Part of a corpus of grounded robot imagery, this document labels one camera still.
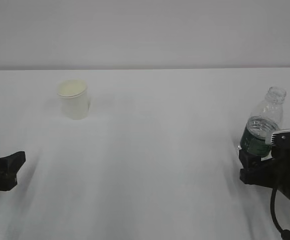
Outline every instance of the cup rim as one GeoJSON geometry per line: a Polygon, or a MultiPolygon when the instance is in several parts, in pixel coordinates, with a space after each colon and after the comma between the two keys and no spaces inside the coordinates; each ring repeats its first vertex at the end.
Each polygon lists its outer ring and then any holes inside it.
{"type": "Polygon", "coordinates": [[[60,84],[58,85],[57,95],[60,96],[60,97],[63,98],[63,99],[72,99],[72,98],[76,98],[76,97],[79,97],[80,95],[84,94],[84,93],[87,91],[87,88],[88,88],[88,87],[87,87],[87,84],[86,84],[85,81],[80,80],[80,79],[69,79],[69,80],[63,81],[62,83],[60,83],[60,84]],[[83,85],[84,90],[81,91],[81,92],[79,92],[79,93],[73,94],[73,95],[63,95],[63,94],[61,94],[61,93],[60,93],[60,87],[61,87],[62,85],[68,84],[68,83],[73,82],[73,81],[75,81],[75,82],[80,82],[80,83],[83,85]]]}

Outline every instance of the paper cup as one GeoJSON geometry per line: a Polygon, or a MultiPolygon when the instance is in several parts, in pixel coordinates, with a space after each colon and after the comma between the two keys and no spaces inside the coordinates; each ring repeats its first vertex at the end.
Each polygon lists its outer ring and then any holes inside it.
{"type": "Polygon", "coordinates": [[[67,80],[58,86],[57,94],[62,102],[62,112],[65,116],[80,120],[88,115],[87,84],[82,80],[67,80]]]}

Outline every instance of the water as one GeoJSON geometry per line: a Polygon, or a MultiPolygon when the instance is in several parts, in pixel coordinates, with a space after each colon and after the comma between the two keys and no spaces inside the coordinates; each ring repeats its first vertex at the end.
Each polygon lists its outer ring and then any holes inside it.
{"type": "Polygon", "coordinates": [[[265,144],[266,136],[279,127],[273,121],[259,116],[248,119],[244,134],[240,140],[240,147],[254,155],[266,157],[271,150],[270,145],[265,144]]]}

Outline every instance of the green bottle label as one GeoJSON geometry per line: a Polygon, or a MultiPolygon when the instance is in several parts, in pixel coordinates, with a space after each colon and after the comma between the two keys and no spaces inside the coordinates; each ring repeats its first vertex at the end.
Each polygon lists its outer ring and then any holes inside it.
{"type": "Polygon", "coordinates": [[[248,131],[247,126],[245,127],[244,134],[240,140],[240,147],[251,154],[261,156],[262,158],[268,156],[271,150],[271,146],[265,144],[265,139],[252,135],[248,131]]]}

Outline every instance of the black cable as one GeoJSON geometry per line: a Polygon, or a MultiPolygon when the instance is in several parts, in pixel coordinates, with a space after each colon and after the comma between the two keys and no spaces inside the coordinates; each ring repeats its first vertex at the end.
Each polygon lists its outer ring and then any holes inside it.
{"type": "Polygon", "coordinates": [[[277,230],[281,234],[281,238],[283,240],[290,240],[290,230],[287,230],[287,229],[283,230],[282,229],[282,227],[278,223],[278,220],[277,220],[277,217],[276,217],[276,213],[275,213],[275,201],[276,201],[276,194],[277,194],[279,183],[280,183],[280,178],[278,179],[278,182],[277,182],[276,186],[273,187],[273,191],[271,192],[270,213],[271,213],[271,217],[273,219],[275,227],[277,228],[277,230]]]}
{"type": "Polygon", "coordinates": [[[274,225],[277,228],[277,230],[282,233],[283,229],[282,227],[279,225],[277,217],[276,217],[276,213],[275,213],[275,200],[276,200],[276,194],[277,194],[277,190],[278,190],[278,185],[276,185],[273,188],[273,191],[271,192],[271,198],[270,198],[270,213],[271,213],[271,217],[273,219],[274,225]]]}

